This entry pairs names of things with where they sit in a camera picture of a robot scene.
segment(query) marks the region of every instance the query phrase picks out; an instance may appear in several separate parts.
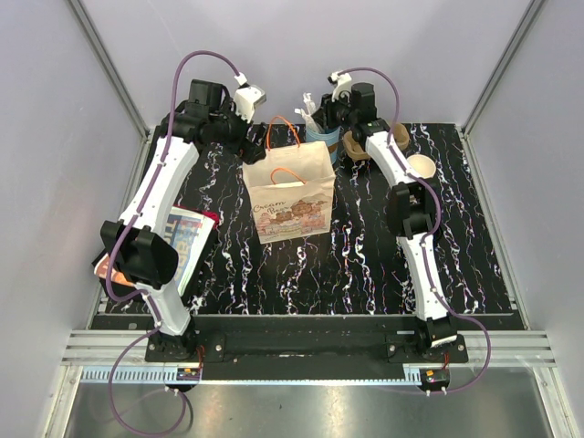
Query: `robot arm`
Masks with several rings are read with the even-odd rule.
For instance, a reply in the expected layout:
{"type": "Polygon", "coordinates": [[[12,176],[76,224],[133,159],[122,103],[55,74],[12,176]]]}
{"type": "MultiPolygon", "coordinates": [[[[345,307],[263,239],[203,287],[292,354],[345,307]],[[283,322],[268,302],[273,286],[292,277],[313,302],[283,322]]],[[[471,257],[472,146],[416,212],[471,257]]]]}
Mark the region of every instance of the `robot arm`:
{"type": "Polygon", "coordinates": [[[397,237],[412,274],[419,347],[425,351],[454,342],[457,336],[454,321],[438,299],[444,297],[433,235],[429,233],[436,211],[429,191],[419,181],[422,176],[407,162],[393,136],[388,139],[390,127],[377,117],[373,86],[353,84],[347,73],[333,73],[328,80],[335,88],[323,96],[314,118],[329,129],[339,125],[350,128],[354,140],[380,166],[389,183],[388,226],[397,237]]]}
{"type": "MultiPolygon", "coordinates": [[[[248,85],[242,74],[236,79],[240,88],[232,99],[221,84],[192,81],[189,98],[179,105],[174,115],[172,138],[166,155],[162,157],[166,139],[160,138],[152,163],[134,199],[117,223],[106,221],[101,227],[102,241],[108,253],[112,254],[126,225],[135,221],[114,265],[138,289],[146,291],[142,294],[148,297],[145,301],[151,313],[160,319],[156,322],[161,323],[161,335],[186,350],[189,349],[186,345],[188,339],[184,339],[183,335],[191,317],[173,281],[178,254],[163,240],[172,204],[186,174],[209,144],[222,143],[226,150],[248,164],[266,157],[263,146],[266,125],[255,127],[248,134],[254,112],[266,101],[266,94],[260,88],[248,85]],[[147,203],[139,208],[144,194],[149,190],[147,203]]],[[[162,132],[168,130],[168,122],[167,116],[162,121],[162,132]]]]}

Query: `book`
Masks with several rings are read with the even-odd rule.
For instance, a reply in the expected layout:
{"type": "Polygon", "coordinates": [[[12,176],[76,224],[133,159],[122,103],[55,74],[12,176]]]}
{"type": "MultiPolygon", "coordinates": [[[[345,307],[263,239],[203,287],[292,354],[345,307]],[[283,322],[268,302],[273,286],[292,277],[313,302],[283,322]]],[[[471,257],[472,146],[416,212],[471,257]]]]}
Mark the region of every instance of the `book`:
{"type": "MultiPolygon", "coordinates": [[[[174,281],[181,297],[193,276],[194,269],[198,265],[201,253],[214,226],[215,220],[203,214],[180,207],[171,209],[164,228],[163,239],[179,255],[174,281]]],[[[110,255],[106,253],[95,265],[94,274],[99,278],[105,279],[109,263],[110,255]]],[[[115,267],[112,269],[111,280],[118,285],[135,286],[115,267]]]]}

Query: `marble tabletop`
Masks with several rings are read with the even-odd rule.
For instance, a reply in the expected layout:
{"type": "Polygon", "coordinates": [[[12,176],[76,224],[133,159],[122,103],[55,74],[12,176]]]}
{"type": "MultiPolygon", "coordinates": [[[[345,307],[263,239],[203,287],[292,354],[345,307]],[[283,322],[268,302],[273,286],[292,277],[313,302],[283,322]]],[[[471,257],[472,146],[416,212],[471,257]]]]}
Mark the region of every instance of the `marble tabletop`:
{"type": "MultiPolygon", "coordinates": [[[[304,127],[298,125],[301,138],[304,127]]],[[[444,294],[457,312],[508,313],[511,305],[454,125],[408,124],[406,156],[437,164],[443,238],[436,249],[444,294]]],[[[285,125],[272,142],[293,143],[285,125]]],[[[389,187],[373,161],[334,164],[329,233],[260,245],[240,163],[210,148],[189,172],[176,204],[216,212],[219,240],[190,300],[193,314],[403,314],[415,309],[402,250],[386,225],[389,187]]],[[[143,303],[108,303],[105,313],[143,314],[143,303]]]]}

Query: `white wall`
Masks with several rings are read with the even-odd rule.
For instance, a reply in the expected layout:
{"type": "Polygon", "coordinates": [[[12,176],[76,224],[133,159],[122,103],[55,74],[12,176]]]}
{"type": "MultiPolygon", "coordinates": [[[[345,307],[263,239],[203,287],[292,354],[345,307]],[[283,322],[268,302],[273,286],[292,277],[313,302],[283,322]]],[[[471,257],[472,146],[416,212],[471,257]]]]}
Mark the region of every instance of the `white wall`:
{"type": "Polygon", "coordinates": [[[527,314],[584,432],[584,16],[547,2],[471,133],[527,314]]]}
{"type": "Polygon", "coordinates": [[[63,0],[0,13],[0,435],[38,436],[139,138],[63,0]]]}
{"type": "MultiPolygon", "coordinates": [[[[181,58],[209,49],[231,58],[263,88],[258,120],[293,108],[302,92],[319,99],[331,71],[376,67],[402,96],[403,121],[463,123],[511,37],[528,0],[84,0],[142,117],[150,125],[169,111],[181,58]]],[[[182,78],[234,88],[221,61],[193,60],[182,78]]],[[[371,80],[359,73],[355,78],[371,80]]],[[[378,88],[380,115],[393,96],[378,88]]]]}

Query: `reflective metal surface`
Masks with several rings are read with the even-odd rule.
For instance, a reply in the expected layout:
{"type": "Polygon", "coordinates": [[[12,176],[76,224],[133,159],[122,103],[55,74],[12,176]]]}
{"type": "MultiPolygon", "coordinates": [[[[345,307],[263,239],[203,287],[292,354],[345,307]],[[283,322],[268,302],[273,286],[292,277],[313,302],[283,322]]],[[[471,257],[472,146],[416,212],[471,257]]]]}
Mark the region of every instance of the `reflective metal surface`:
{"type": "MultiPolygon", "coordinates": [[[[461,369],[453,374],[453,387],[472,376],[470,370],[461,369]]],[[[118,385],[115,400],[119,411],[153,389],[152,385],[118,385]]],[[[187,393],[193,407],[192,424],[189,426],[190,418],[185,418],[172,436],[552,436],[529,370],[491,369],[472,389],[446,397],[395,391],[377,387],[202,385],[187,393]]],[[[144,432],[155,433],[172,425],[180,409],[179,400],[171,394],[158,393],[136,405],[124,419],[144,432]]],[[[81,384],[66,436],[131,436],[108,419],[107,385],[81,384]]]]}

